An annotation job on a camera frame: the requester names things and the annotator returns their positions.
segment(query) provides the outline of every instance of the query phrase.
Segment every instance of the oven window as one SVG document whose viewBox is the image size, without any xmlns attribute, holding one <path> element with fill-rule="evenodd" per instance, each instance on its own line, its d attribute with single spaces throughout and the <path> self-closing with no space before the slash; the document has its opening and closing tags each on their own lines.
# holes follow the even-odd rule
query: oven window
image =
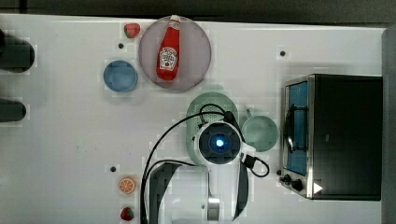
<svg viewBox="0 0 396 224">
<path fill-rule="evenodd" d="M 307 110 L 308 108 L 308 83 L 302 82 L 291 85 L 289 88 L 289 110 L 291 132 L 290 150 L 288 150 L 287 169 L 306 175 L 306 150 L 307 150 Z"/>
</svg>

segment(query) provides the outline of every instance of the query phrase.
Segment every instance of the toaster oven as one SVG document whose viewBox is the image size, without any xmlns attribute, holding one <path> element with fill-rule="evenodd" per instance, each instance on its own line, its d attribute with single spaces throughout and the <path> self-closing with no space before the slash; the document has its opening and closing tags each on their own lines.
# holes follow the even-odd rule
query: toaster oven
<svg viewBox="0 0 396 224">
<path fill-rule="evenodd" d="M 381 199 L 382 77 L 311 75 L 284 85 L 282 185 L 308 199 Z"/>
</svg>

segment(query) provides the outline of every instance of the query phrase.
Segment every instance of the oven handle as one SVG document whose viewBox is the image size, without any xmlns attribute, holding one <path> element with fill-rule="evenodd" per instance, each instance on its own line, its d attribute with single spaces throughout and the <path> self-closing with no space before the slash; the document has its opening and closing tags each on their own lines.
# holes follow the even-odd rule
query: oven handle
<svg viewBox="0 0 396 224">
<path fill-rule="evenodd" d="M 286 115 L 285 123 L 284 123 L 284 133 L 283 137 L 288 147 L 290 153 L 293 153 L 295 150 L 306 150 L 306 148 L 297 148 L 293 146 L 293 136 L 294 136 L 294 111 L 296 110 L 303 110 L 305 111 L 305 121 L 307 121 L 307 112 L 308 107 L 297 107 L 294 104 L 290 106 L 288 110 L 288 114 Z"/>
</svg>

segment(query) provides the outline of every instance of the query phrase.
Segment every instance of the red object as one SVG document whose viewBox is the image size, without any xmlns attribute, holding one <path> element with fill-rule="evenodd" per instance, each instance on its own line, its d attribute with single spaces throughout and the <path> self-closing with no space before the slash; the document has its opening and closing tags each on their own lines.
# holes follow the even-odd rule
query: red object
<svg viewBox="0 0 396 224">
<path fill-rule="evenodd" d="M 157 58 L 157 76 L 170 81 L 177 75 L 180 61 L 180 17 L 173 15 L 168 24 Z"/>
<path fill-rule="evenodd" d="M 132 212 L 132 209 L 130 207 L 125 207 L 124 209 L 122 209 L 120 216 L 122 220 L 131 221 L 134 218 L 134 213 Z"/>
<path fill-rule="evenodd" d="M 137 23 L 129 23 L 124 26 L 124 33 L 128 38 L 134 38 L 140 32 L 140 25 Z"/>
</svg>

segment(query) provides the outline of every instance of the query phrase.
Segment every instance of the oven knob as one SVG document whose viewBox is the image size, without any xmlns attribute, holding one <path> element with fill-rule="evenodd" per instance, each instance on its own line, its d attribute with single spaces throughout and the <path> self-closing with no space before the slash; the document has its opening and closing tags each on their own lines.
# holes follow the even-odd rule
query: oven knob
<svg viewBox="0 0 396 224">
<path fill-rule="evenodd" d="M 296 179 L 290 182 L 291 187 L 297 191 L 301 191 L 303 189 L 303 182 L 300 179 Z"/>
<path fill-rule="evenodd" d="M 288 186 L 290 184 L 291 177 L 289 175 L 284 175 L 283 177 L 280 177 L 279 180 Z"/>
</svg>

